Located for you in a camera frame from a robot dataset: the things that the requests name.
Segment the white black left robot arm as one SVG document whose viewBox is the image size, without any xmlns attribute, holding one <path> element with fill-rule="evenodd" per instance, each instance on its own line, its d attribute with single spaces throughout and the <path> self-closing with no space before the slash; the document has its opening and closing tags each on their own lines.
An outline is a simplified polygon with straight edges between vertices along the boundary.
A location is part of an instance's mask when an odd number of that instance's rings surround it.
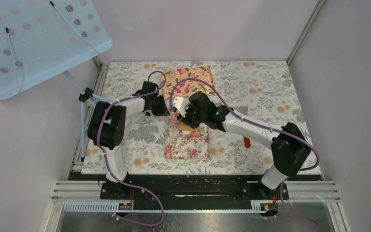
<svg viewBox="0 0 371 232">
<path fill-rule="evenodd" d="M 126 120 L 129 116 L 146 111 L 155 116 L 169 115 L 161 93 L 164 85 L 165 82 L 157 85 L 145 81 L 142 88 L 129 97 L 115 102 L 99 101 L 95 105 L 87 136 L 102 151 L 106 178 L 115 182 L 112 193 L 120 199 L 129 196 L 130 188 L 144 190 L 143 187 L 125 181 L 128 170 L 123 162 L 120 145 L 125 135 Z"/>
</svg>

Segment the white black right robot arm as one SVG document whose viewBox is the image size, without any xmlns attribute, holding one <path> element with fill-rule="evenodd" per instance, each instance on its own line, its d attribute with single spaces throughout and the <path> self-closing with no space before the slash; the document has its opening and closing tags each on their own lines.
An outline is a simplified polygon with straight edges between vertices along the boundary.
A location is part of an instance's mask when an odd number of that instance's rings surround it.
<svg viewBox="0 0 371 232">
<path fill-rule="evenodd" d="M 271 150 L 273 165 L 263 174 L 257 187 L 264 199 L 274 196 L 281 182 L 296 176 L 312 151 L 297 125 L 262 125 L 233 108 L 215 105 L 201 91 L 188 99 L 175 97 L 172 106 L 179 113 L 178 119 L 193 129 L 204 124 L 213 130 L 254 140 Z"/>
</svg>

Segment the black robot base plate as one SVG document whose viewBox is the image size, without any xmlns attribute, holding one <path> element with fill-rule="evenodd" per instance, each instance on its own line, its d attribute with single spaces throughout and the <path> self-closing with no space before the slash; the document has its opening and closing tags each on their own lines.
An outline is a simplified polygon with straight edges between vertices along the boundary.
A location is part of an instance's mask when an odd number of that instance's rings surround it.
<svg viewBox="0 0 371 232">
<path fill-rule="evenodd" d="M 100 199 L 128 200 L 141 209 L 163 206 L 174 209 L 247 207 L 251 200 L 275 203 L 288 200 L 285 184 L 268 190 L 259 184 L 260 175 L 151 175 L 130 174 L 125 181 L 131 188 L 107 180 L 101 186 Z"/>
</svg>

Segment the wooden dough roller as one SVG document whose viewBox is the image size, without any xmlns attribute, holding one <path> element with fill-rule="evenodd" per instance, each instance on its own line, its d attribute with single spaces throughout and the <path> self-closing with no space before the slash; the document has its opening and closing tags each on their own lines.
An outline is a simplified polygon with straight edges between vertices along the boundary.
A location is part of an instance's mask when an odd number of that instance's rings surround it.
<svg viewBox="0 0 371 232">
<path fill-rule="evenodd" d="M 179 123 L 178 124 L 178 129 L 180 130 L 180 131 L 189 131 L 189 132 L 194 132 L 194 131 L 200 131 L 200 129 L 199 128 L 192 128 L 192 127 L 190 127 L 190 126 L 188 126 L 188 125 L 186 125 L 186 124 L 184 124 L 184 123 Z"/>
</svg>

